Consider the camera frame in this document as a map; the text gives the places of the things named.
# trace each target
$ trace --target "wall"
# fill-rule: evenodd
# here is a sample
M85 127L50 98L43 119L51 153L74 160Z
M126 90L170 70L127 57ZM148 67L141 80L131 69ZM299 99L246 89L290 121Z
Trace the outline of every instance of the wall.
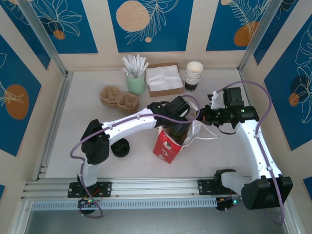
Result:
M237 67L269 2L40 0L30 4L68 70L101 70L120 68L123 56L138 53L150 64L178 62L185 67L197 60L205 67ZM238 7L244 11L241 15Z
M50 63L46 70L1 7L0 35L41 84L40 93L17 155L14 156L0 150L0 184L5 186L4 194L0 201L0 233L6 233L13 219L16 204L20 200L25 182L32 180L36 173L35 170L42 154L44 141L63 78L57 72L53 63ZM10 75L9 73L1 73L1 71L0 80ZM5 105L0 108L1 111L5 110ZM5 117L7 116L4 116L2 112L0 115L1 120ZM1 124L2 126L8 125L8 122L1 121Z
M242 72L243 79L256 81L265 85L264 79L269 77L270 71L273 70L273 67L279 61L284 51L288 48L301 27L311 16L311 9L312 2L310 0L299 0L289 18L286 20L284 26L281 28L275 40L271 44L267 53L264 55L260 64L257 65L254 58L250 60L248 66ZM293 58L289 56L286 58L286 61L287 62L284 63L285 71L280 69L278 72L279 75L276 75L274 78L280 82L280 89L278 88L279 86L277 86L276 90L268 88L272 96L275 96L274 92L277 92L280 96L282 96L283 84L289 82L290 79L293 79L293 77L288 76L288 67L292 66ZM257 109L259 115L262 116L268 107L266 95L252 85L248 85L248 91L252 104ZM279 105L279 103L276 102L273 104L275 107ZM286 115L284 115L285 118L289 118L288 124L290 126L293 124L290 119L296 115L296 111L298 110L297 108L298 107L294 107L292 111L289 111ZM312 176L312 142L309 141L298 148L290 150L277 114L278 113L273 108L263 123L262 129L264 137L270 152L283 175L290 176L292 178L293 189L291 191L291 196L294 199L295 206L298 209L299 216L304 224L306 232L312 233L312 201L303 183L304 178ZM294 130L292 134L296 137L302 137L304 134L311 135L311 132L309 131L310 127L311 124L306 125L305 131L300 133Z

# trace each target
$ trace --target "cable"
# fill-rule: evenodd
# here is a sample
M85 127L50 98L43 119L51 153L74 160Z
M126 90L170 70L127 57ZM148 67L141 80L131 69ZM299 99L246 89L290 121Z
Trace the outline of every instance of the cable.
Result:
M270 175L272 177L272 180L273 180L273 183L274 183L274 186L275 186L275 189L276 189L276 194L277 194L277 198L278 198L278 203L279 203L279 207L280 207L280 210L281 210L281 219L280 221L276 221L271 214L267 213L266 214L270 217L270 219L277 225L279 226L282 226L283 223L284 223L284 219L285 219L285 211L284 211L284 205L283 205L283 200L282 200L282 196L281 196L281 192L279 191L279 187L278 187L278 184L277 184L277 181L276 181L276 178L275 178L275 175L273 173L273 169L271 168L271 165L270 165L270 161L268 159L268 156L267 154L265 153L265 150L263 148L263 145L260 141L260 137L259 137L259 128L261 126L261 124L263 123L264 119L268 116L271 108L272 108L272 99L271 99L271 96L269 94L269 92L260 84L256 83L256 82L253 82L253 81L248 81L248 80L240 80L240 81L236 81L236 82L233 82L227 86L225 86L224 88L220 89L217 91L217 93L221 92L222 90L234 85L234 84L239 84L239 83L249 83L249 84L254 84L256 86L258 86L259 88L261 88L265 93L266 95L268 96L268 99L269 99L269 107L267 109L267 111L265 112L264 116L261 118L261 120L258 122L256 128L255 128L255 135L256 135L256 139L257 139L257 142L258 142L258 145L260 147L260 150L263 154L263 157L264 157L264 160L266 161L266 164L267 164L267 167L268 167L268 171L270 172Z
M196 102L196 105L197 105L197 108L198 110L200 109L199 107L199 102L198 100L191 96L191 95L182 95L182 98L192 98L195 102ZM144 114L144 115L140 115L139 117L159 117L159 118L163 118L163 119L166 119L166 120L169 120L171 122L175 122L175 123L181 123L181 124L187 124L187 123L191 123L193 122L194 120L197 119L197 117L199 116L199 111L197 111L197 114L194 118L188 120L188 121L180 121L180 120L175 120L173 118L169 118L169 117L166 117L166 116L162 116L162 115L157 115L157 114ZM120 124L123 124L123 123L126 123L128 121L131 121L131 120L134 120L134 119L137 119L137 116L134 116L134 117L130 117L130 118L127 118L127 119L124 119L120 122L117 122L117 123L114 123L112 124L112 127L116 127ZM70 151L69 155L71 158L74 158L74 159L80 159L82 160L82 164L81 164L81 167L80 167L80 174L79 174L79 177L80 177L80 181L81 181L81 184L84 188L84 190L86 191L87 195L92 199L93 202L91 202L92 204L95 204L96 207L98 207L99 211L100 211L100 215L99 216L91 216L91 215L84 215L81 211L81 209L84 207L84 204L81 205L81 207L79 208L79 212L82 216L84 217L87 217L87 218L101 218L103 217L103 210L102 208L100 207L100 205L98 204L98 202L93 198L93 196L90 194L89 190L87 189L85 183L84 183L84 180L83 180L83 166L85 164L85 161L86 159L83 158L83 157L80 157L80 156L74 156L73 153L74 151L81 145L83 144L84 142L86 142L87 140L91 139L92 137L98 135L98 134L101 134L105 131L107 131L108 129L110 129L110 127L106 127L106 128L103 128L101 130L98 130L96 131L95 133L92 133L90 134L89 136L85 137L84 139L82 139L77 145L75 145L72 150Z
M223 134L225 134L225 135L234 135L236 132L233 132L233 133L226 133L226 132L224 132L224 131L222 131L219 127L217 127L217 129L221 132L221 133L223 133Z

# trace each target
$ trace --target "napkin box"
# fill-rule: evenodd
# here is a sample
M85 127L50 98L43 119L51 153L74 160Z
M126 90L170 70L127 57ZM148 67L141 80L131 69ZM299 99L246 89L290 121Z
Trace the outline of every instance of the napkin box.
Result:
M159 63L159 64L149 65L147 68L167 67L167 66L172 66L172 65L176 65L177 66L177 63L176 62ZM161 91L151 91L150 87L148 87L148 90L150 92L150 97L154 98L154 97L159 97L159 96L183 94L183 92L184 92L184 82L182 81L182 83L183 83L183 87L181 87L181 88L167 89L167 90L161 90Z

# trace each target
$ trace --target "black lid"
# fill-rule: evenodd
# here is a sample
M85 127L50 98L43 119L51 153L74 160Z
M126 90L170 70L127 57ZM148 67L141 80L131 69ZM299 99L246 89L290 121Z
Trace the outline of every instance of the black lid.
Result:
M125 138L116 141L111 147L113 154L117 157L125 157L130 151L129 142Z

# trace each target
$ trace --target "napkin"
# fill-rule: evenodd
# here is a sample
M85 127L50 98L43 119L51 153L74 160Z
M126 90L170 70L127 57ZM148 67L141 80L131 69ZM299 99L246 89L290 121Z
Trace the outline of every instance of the napkin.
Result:
M183 83L176 65L146 69L146 82L152 91L182 88Z

